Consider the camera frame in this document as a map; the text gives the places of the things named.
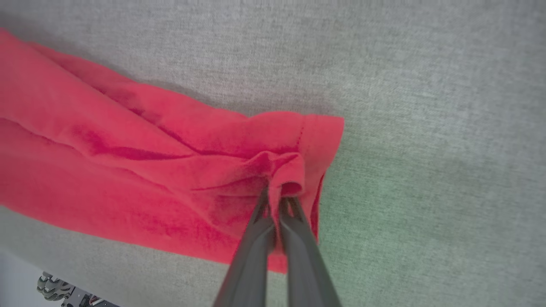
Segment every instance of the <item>gray tabletop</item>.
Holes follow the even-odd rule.
[[[546,2],[442,3],[5,0],[0,26],[215,107],[343,116],[320,249],[345,306],[546,306]],[[6,208],[0,244],[122,307],[208,306],[227,268]]]

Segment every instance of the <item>metal mechanism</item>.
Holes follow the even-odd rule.
[[[38,279],[36,290],[46,300],[64,299],[61,307],[119,307],[46,272]]]

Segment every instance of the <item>gray table surface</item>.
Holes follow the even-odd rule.
[[[343,116],[321,202],[345,306],[546,306],[546,2],[4,0],[0,26],[254,115]],[[0,208],[3,249],[122,307],[208,306],[226,266]],[[268,303],[286,304],[270,274]]]

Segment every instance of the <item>red fabric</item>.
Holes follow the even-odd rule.
[[[269,184],[318,233],[338,117],[245,117],[0,32],[0,202],[99,237],[229,263]],[[270,269],[286,271],[283,255]]]

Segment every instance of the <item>gray fabric surface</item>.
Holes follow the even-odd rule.
[[[546,306],[545,1],[1,7],[23,39],[216,107],[345,117],[320,246],[345,306]],[[4,248],[124,307],[207,306],[225,272],[0,212]]]

